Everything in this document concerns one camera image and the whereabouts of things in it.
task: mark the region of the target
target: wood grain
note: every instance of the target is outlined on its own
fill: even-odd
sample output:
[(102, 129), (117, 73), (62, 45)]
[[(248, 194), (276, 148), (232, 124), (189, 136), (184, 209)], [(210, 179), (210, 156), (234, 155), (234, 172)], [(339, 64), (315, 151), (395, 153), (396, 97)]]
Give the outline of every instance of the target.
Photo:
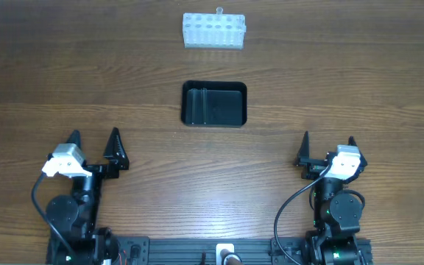
[[(118, 235), (271, 238), (308, 183), (291, 161), (309, 130), (312, 156), (354, 135), (369, 161), (350, 186), (375, 262), (424, 264), (424, 1), (221, 5), (247, 17), (242, 51), (183, 48), (183, 13), (213, 1), (0, 0), (0, 263), (44, 261), (29, 192), (45, 155), (78, 129), (100, 162), (117, 126), (131, 165), (105, 183), (99, 225)], [(189, 79), (247, 84), (245, 126), (184, 126)], [(46, 180), (40, 201), (70, 187)], [(280, 234), (311, 222), (300, 197)]]

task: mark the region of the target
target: brown wooden surface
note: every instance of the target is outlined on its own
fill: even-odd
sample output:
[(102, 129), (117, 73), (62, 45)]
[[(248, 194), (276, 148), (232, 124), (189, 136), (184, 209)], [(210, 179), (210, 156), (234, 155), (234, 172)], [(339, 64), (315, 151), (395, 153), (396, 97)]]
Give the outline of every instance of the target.
[[(0, 1), (0, 263), (44, 261), (29, 192), (46, 154), (78, 129), (101, 162), (113, 126), (131, 170), (105, 183), (99, 225), (118, 235), (270, 239), (308, 183), (291, 161), (309, 130), (312, 156), (354, 135), (369, 161), (350, 187), (375, 262), (424, 263), (424, 1), (220, 5), (246, 15), (244, 50), (183, 48), (183, 13), (214, 1)], [(245, 126), (184, 126), (189, 79), (245, 82)], [(40, 201), (70, 187), (46, 180)], [(280, 234), (312, 219), (301, 196)]]

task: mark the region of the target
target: wooden tabletop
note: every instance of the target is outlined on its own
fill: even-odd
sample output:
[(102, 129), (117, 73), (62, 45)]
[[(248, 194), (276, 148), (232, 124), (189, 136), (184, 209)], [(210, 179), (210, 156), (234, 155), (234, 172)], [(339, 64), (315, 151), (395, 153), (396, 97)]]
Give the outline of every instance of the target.
[[(99, 226), (160, 238), (273, 237), (309, 184), (303, 133), (324, 158), (353, 135), (368, 160), (359, 238), (377, 264), (424, 264), (424, 1), (223, 1), (246, 15), (244, 49), (184, 49), (183, 13), (214, 1), (0, 1), (0, 263), (44, 262), (49, 227), (29, 198), (73, 129), (90, 163), (112, 127), (130, 170), (104, 184)], [(241, 81), (239, 129), (187, 127), (186, 80)], [(71, 181), (43, 182), (45, 205)], [(313, 229), (307, 194), (282, 236)]]

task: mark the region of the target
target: black plastic container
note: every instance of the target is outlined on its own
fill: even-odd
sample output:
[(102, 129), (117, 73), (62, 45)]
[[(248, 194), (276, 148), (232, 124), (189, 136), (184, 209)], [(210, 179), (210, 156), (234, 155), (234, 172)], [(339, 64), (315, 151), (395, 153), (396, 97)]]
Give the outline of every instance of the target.
[(247, 122), (247, 86), (242, 82), (186, 81), (181, 120), (188, 126), (241, 127)]

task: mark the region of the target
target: black metal frame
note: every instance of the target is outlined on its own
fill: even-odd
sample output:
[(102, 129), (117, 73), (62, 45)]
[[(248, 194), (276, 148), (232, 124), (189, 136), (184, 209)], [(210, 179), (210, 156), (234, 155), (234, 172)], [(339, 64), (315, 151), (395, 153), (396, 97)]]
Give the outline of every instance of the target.
[[(80, 133), (75, 130), (67, 143), (76, 144), (81, 149)], [(353, 137), (350, 137), (349, 145), (356, 145)], [(308, 132), (305, 132), (295, 165), (304, 167), (302, 178), (315, 180), (335, 155), (329, 152), (324, 160), (311, 159)], [(274, 238), (149, 239), (141, 236), (116, 237), (107, 227), (96, 228), (103, 180), (119, 178), (119, 170), (129, 169), (130, 162), (117, 128), (113, 128), (104, 157), (109, 160), (108, 164), (83, 165), (85, 170), (93, 173), (92, 177), (72, 177), (71, 195), (60, 195), (49, 202), (47, 216), (74, 249), (76, 257), (69, 257), (67, 249), (52, 233), (46, 256), (48, 264), (100, 265), (110, 259), (112, 264), (124, 265), (120, 264), (120, 254), (123, 261), (130, 265), (214, 265), (218, 243), (233, 243), (235, 252), (246, 265), (291, 263)], [(343, 189), (343, 185), (355, 180), (366, 165), (361, 154), (361, 165), (349, 180), (324, 178), (315, 185), (316, 230), (308, 231), (305, 238), (279, 238), (284, 250), (298, 262), (334, 265), (372, 263), (370, 241), (357, 240), (354, 236), (359, 231), (361, 203)], [(335, 208), (335, 202), (343, 207)]]

